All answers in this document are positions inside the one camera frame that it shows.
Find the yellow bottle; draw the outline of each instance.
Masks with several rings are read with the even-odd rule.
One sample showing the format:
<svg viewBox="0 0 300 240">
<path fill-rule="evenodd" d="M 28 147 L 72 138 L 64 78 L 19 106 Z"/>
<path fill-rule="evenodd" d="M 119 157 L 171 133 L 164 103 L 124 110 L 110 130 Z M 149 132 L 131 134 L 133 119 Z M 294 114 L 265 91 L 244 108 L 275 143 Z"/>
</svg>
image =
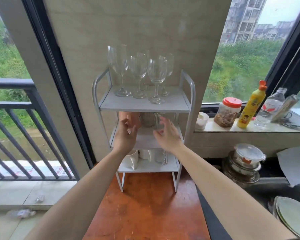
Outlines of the yellow bottle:
<svg viewBox="0 0 300 240">
<path fill-rule="evenodd" d="M 266 89 L 267 89 L 266 81 L 264 80 L 259 81 L 259 88 L 251 94 L 249 101 L 247 102 L 247 105 L 244 107 L 239 117 L 237 123 L 237 126 L 239 128 L 244 129 L 247 127 L 251 118 L 254 116 L 257 109 L 259 108 L 261 102 L 266 97 Z"/>
</svg>

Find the white metal rack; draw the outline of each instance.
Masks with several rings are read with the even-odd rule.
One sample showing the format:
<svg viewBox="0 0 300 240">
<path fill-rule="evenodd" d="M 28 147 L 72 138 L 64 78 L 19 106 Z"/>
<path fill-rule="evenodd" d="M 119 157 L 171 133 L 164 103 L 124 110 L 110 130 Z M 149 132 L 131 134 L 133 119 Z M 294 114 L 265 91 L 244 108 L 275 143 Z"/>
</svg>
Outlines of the white metal rack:
<svg viewBox="0 0 300 240">
<path fill-rule="evenodd" d="M 104 96 L 98 102 L 97 100 L 97 85 L 99 81 L 104 77 L 107 76 L 109 87 L 105 92 Z M 191 101 L 188 100 L 186 94 L 184 93 L 182 87 L 184 81 L 188 82 L 191 88 Z M 170 92 L 170 96 L 164 98 L 165 103 L 163 104 L 151 104 L 147 98 L 144 99 L 135 99 L 131 96 L 128 97 L 117 97 L 114 92 L 118 89 L 117 86 L 112 86 L 111 77 L 109 68 L 107 68 L 100 76 L 98 76 L 92 85 L 92 98 L 93 103 L 96 108 L 96 112 L 99 118 L 99 121 L 102 123 L 102 130 L 104 133 L 104 137 L 108 144 L 109 151 L 113 148 L 113 138 L 116 134 L 117 126 L 118 126 L 118 116 L 116 118 L 116 123 L 114 129 L 112 131 L 111 137 L 108 138 L 106 129 L 104 126 L 104 122 L 102 119 L 101 111 L 102 110 L 112 110 L 112 111 L 125 111 L 125 112 L 161 112 L 161 113 L 175 113 L 174 115 L 174 124 L 176 125 L 180 137 L 183 143 L 187 143 L 190 135 L 190 124 L 192 120 L 192 115 L 195 108 L 195 99 L 196 99 L 196 89 L 193 80 L 190 76 L 182 69 L 181 76 L 180 76 L 180 84 L 179 87 L 166 87 L 166 89 Z M 153 94 L 154 91 L 153 87 L 150 87 L 149 94 Z M 188 113 L 188 120 L 186 124 L 185 134 L 184 137 L 181 134 L 180 127 L 178 124 L 179 113 Z M 141 127 L 138 131 L 136 137 L 136 145 L 134 149 L 159 149 L 160 146 L 157 143 L 156 139 L 153 136 L 151 128 L 143 128 Z M 178 184 L 180 180 L 180 173 L 182 169 L 182 164 L 179 163 L 177 158 L 169 153 L 168 157 L 168 164 L 167 165 L 160 165 L 158 163 L 149 162 L 146 159 L 139 159 L 138 167 L 136 170 L 132 168 L 127 168 L 120 164 L 117 172 L 116 177 L 119 183 L 119 187 L 121 192 L 123 192 L 124 186 L 124 177 L 125 173 L 160 173 L 160 172 L 170 172 L 172 173 L 173 183 L 175 192 L 178 189 Z M 120 181 L 119 174 L 123 173 L 122 181 Z"/>
</svg>

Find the forearm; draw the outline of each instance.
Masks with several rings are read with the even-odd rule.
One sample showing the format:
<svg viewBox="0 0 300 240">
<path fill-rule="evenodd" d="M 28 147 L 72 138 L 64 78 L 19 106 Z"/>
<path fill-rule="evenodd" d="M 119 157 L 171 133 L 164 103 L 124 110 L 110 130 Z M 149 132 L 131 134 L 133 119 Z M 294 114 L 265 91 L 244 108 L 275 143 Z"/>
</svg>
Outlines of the forearm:
<svg viewBox="0 0 300 240">
<path fill-rule="evenodd" d="M 246 191 L 193 151 L 180 146 L 174 154 L 233 240 L 295 238 Z"/>
<path fill-rule="evenodd" d="M 82 239 L 124 157 L 120 152 L 109 153 L 42 217 L 25 239 Z"/>
</svg>

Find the bottom shelf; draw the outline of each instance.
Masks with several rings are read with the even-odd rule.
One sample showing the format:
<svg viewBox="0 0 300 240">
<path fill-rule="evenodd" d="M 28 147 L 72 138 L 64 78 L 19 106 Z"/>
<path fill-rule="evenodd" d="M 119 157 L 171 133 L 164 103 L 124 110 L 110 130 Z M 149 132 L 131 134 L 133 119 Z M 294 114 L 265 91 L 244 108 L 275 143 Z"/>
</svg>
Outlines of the bottom shelf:
<svg viewBox="0 0 300 240">
<path fill-rule="evenodd" d="M 136 170 L 132 167 L 125 167 L 120 164 L 118 172 L 119 173 L 161 173 L 161 172 L 178 172 L 179 162 L 174 155 L 169 153 L 168 164 L 161 165 L 155 161 L 148 161 L 147 159 L 142 159 L 139 157 L 138 166 Z"/>
</svg>

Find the red lid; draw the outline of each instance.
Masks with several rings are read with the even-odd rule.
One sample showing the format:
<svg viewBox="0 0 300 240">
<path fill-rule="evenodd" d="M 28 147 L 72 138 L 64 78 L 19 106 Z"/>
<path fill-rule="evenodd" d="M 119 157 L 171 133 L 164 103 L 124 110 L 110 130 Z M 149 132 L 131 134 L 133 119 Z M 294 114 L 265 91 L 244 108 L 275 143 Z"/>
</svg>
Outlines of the red lid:
<svg viewBox="0 0 300 240">
<path fill-rule="evenodd" d="M 266 81 L 260 80 L 259 81 L 259 88 L 258 89 L 261 90 L 261 91 L 265 91 L 267 89 Z"/>
<path fill-rule="evenodd" d="M 240 108 L 242 105 L 242 101 L 235 97 L 225 97 L 222 103 L 230 108 Z"/>
</svg>

